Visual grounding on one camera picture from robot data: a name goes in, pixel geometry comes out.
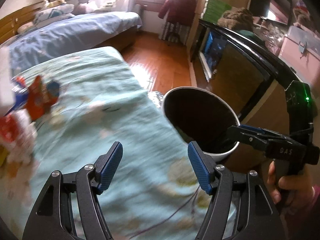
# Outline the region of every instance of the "wooden headboard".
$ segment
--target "wooden headboard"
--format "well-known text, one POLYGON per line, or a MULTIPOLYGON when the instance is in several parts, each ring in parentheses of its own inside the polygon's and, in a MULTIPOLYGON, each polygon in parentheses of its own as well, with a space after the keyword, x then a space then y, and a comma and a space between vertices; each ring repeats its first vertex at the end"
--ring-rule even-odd
POLYGON ((21 8, 0 20, 0 44, 17 34, 20 26, 34 19, 44 2, 35 3, 21 8))

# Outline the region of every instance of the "yellow object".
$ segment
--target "yellow object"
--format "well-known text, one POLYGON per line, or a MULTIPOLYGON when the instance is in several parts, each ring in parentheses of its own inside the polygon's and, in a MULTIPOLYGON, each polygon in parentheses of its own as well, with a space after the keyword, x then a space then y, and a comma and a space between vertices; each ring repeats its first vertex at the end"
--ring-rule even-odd
POLYGON ((6 159, 8 154, 9 151, 7 150, 7 148, 4 148, 2 145, 0 145, 0 167, 4 163, 4 160, 6 159))

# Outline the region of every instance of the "bed frame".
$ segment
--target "bed frame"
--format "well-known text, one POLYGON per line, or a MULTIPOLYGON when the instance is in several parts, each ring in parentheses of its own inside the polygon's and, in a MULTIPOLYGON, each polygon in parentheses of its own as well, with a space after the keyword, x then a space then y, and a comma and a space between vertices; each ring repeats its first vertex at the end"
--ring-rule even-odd
MULTIPOLYGON (((78 0, 79 3, 86 3, 89 0, 78 0)), ((127 11, 132 11, 135 0, 129 0, 127 11)), ((17 10, 4 18, 0 19, 0 45, 7 41, 9 38, 17 35, 17 30, 20 26, 34 19, 35 15, 44 5, 43 2, 35 3, 26 6, 20 10, 17 10)), ((133 26, 130 29, 119 33, 118 35, 100 43, 94 48, 112 46, 118 51, 121 51, 125 47, 132 45, 135 41, 137 33, 137 26, 133 26)))

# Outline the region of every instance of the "storage box lid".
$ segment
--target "storage box lid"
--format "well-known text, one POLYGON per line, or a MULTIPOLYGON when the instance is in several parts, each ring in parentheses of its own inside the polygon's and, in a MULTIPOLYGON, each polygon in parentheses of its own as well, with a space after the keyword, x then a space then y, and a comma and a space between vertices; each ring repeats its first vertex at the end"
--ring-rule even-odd
POLYGON ((307 50, 315 57, 320 57, 320 39, 317 39, 312 33, 308 33, 296 26, 290 26, 288 33, 285 35, 293 42, 300 44, 307 43, 307 50))

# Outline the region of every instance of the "metal screw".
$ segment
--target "metal screw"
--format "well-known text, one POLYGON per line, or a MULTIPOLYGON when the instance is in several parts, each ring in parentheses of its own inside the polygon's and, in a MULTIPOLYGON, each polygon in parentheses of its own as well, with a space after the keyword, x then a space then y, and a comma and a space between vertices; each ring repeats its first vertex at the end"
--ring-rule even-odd
POLYGON ((60 172, 59 171, 54 171, 53 173, 51 173, 51 176, 52 177, 57 177, 60 175, 60 172))
POLYGON ((224 166, 223 166, 222 164, 218 164, 218 165, 216 166, 216 169, 217 169, 218 171, 223 171, 223 170, 224 170, 224 166))
POLYGON ((87 164, 86 166, 84 166, 84 169, 86 171, 92 170, 93 169, 93 165, 92 164, 87 164))
POLYGON ((257 177, 258 176, 258 173, 256 171, 254 171, 254 170, 249 171, 249 173, 253 177, 257 177))

